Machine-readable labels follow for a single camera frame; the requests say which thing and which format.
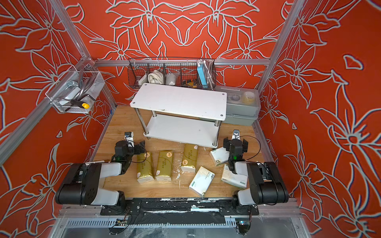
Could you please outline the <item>white tissue pack back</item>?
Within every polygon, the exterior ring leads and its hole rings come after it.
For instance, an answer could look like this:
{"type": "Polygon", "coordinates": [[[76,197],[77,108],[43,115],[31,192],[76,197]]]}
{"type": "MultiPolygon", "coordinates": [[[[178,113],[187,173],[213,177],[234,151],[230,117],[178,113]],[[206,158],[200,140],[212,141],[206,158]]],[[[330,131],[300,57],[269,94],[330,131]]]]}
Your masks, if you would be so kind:
{"type": "Polygon", "coordinates": [[[229,151],[226,151],[224,147],[210,151],[209,155],[215,166],[220,166],[227,163],[229,159],[229,151]]]}

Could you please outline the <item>white tissue pack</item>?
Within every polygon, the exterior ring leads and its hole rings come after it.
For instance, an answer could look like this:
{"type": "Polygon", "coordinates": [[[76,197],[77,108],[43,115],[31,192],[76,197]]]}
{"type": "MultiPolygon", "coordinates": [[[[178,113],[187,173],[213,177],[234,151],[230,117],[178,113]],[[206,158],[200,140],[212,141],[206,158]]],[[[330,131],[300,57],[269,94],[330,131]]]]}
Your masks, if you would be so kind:
{"type": "Polygon", "coordinates": [[[228,165],[225,164],[221,181],[242,189],[246,189],[248,177],[245,175],[234,174],[232,171],[229,170],[228,165]]]}
{"type": "Polygon", "coordinates": [[[198,196],[204,197],[214,177],[215,173],[204,167],[200,167],[191,181],[189,189],[195,192],[198,196]]]}
{"type": "Polygon", "coordinates": [[[226,151],[224,147],[210,151],[209,155],[215,166],[220,166],[227,163],[229,159],[229,151],[226,151]]]}

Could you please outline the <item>gold tissue pack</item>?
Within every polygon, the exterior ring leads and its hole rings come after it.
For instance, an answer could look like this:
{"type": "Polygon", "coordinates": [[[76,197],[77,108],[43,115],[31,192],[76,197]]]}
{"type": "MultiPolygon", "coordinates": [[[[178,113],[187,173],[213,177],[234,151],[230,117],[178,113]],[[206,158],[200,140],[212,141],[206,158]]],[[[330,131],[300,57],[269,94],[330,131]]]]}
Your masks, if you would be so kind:
{"type": "Polygon", "coordinates": [[[198,146],[194,144],[185,144],[181,170],[188,173],[196,173],[196,164],[198,158],[198,146]]]}
{"type": "Polygon", "coordinates": [[[137,181],[139,183],[154,181],[151,152],[145,152],[137,155],[137,181]]]}
{"type": "Polygon", "coordinates": [[[155,179],[157,181],[172,180],[173,150],[164,150],[159,152],[155,179]]]}

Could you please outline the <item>white tissue pack front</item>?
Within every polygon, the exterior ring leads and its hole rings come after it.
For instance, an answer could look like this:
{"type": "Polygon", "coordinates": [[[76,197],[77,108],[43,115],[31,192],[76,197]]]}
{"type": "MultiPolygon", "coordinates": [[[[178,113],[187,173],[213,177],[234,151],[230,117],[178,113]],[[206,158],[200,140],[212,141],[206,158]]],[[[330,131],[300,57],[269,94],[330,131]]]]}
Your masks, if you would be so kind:
{"type": "Polygon", "coordinates": [[[204,197],[214,177],[215,173],[204,167],[200,167],[191,181],[189,189],[195,192],[198,196],[204,197]]]}

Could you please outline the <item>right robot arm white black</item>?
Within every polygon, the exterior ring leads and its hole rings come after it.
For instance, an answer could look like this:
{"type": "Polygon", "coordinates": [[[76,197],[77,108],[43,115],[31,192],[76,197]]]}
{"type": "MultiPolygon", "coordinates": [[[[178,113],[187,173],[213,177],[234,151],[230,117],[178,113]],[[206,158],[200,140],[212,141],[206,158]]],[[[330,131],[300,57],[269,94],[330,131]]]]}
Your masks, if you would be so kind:
{"type": "Polygon", "coordinates": [[[232,202],[235,207],[248,205],[276,205],[287,203],[289,193],[274,162],[251,162],[244,159],[249,143],[239,137],[225,138],[223,147],[229,152],[228,168],[236,175],[246,176],[249,187],[235,191],[232,202]]]}

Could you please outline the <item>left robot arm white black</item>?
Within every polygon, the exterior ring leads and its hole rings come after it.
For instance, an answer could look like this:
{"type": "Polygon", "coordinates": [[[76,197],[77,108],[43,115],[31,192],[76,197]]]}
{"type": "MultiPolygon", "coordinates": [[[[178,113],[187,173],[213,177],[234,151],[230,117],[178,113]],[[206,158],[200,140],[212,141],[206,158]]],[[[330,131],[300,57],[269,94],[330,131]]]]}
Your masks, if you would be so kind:
{"type": "Polygon", "coordinates": [[[122,140],[116,143],[111,162],[72,164],[56,192],[55,202],[62,205],[117,205],[123,193],[104,189],[105,179],[125,174],[133,156],[145,152],[145,141],[122,140]]]}

